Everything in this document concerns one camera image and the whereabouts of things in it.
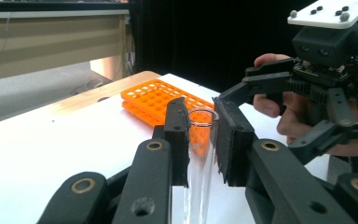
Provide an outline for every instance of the test tube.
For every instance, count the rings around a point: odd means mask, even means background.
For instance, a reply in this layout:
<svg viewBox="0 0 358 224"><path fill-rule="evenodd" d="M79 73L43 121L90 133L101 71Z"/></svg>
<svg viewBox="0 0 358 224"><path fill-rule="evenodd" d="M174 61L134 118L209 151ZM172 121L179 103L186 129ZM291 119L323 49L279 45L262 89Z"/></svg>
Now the test tube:
<svg viewBox="0 0 358 224"><path fill-rule="evenodd" d="M211 172L216 145L218 114L209 108L188 111L190 120L185 188L185 224L205 224L208 213Z"/></svg>

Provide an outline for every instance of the human finger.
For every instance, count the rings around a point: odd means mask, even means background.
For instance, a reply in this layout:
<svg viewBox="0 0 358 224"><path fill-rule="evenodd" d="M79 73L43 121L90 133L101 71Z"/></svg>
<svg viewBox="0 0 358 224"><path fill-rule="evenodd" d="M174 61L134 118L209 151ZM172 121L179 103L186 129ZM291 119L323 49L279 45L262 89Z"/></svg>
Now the human finger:
<svg viewBox="0 0 358 224"><path fill-rule="evenodd" d="M254 108L271 118L276 118L280 114L279 106L270 99L267 99L266 94L257 94L254 98Z"/></svg>
<svg viewBox="0 0 358 224"><path fill-rule="evenodd" d="M310 126L305 124L300 116L290 108L286 108L280 121L278 122L277 131L286 135L288 144L310 130Z"/></svg>
<svg viewBox="0 0 358 224"><path fill-rule="evenodd" d="M266 54L258 56L254 61L254 65L255 65L255 67L259 67L263 63L279 61L279 60L287 59L287 58L290 58L290 57L287 55L284 55L284 54L266 53Z"/></svg>
<svg viewBox="0 0 358 224"><path fill-rule="evenodd" d="M297 115L305 115L308 109L308 98L297 93L286 91L283 93L283 102Z"/></svg>
<svg viewBox="0 0 358 224"><path fill-rule="evenodd" d="M338 144L327 153L334 156L358 157L358 139L352 139L347 145Z"/></svg>

